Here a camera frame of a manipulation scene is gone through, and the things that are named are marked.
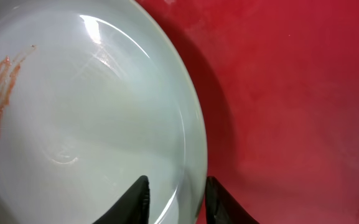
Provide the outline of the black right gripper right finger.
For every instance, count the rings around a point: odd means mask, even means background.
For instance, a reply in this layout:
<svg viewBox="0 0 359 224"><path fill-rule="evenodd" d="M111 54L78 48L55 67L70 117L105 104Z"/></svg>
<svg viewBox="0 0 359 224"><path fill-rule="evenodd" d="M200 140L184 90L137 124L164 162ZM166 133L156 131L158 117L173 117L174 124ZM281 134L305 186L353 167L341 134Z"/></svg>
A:
<svg viewBox="0 0 359 224"><path fill-rule="evenodd" d="M205 186L207 224L259 224L214 177Z"/></svg>

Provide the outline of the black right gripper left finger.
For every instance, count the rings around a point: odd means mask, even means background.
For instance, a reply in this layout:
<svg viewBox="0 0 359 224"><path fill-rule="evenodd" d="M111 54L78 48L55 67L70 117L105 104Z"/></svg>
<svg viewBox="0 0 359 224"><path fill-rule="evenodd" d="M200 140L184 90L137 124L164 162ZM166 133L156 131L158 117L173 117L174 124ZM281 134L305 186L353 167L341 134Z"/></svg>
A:
<svg viewBox="0 0 359 224"><path fill-rule="evenodd" d="M142 175L94 224L148 224L149 210L149 179Z"/></svg>

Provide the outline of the light blue plate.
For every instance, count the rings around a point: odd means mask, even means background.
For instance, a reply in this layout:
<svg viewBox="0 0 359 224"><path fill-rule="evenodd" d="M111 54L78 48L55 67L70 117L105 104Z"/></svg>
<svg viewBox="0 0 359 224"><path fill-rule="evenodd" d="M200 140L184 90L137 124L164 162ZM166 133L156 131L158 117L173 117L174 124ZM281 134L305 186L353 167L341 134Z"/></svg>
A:
<svg viewBox="0 0 359 224"><path fill-rule="evenodd" d="M142 175L195 223L207 140L190 75L135 1L0 1L0 223L93 223Z"/></svg>

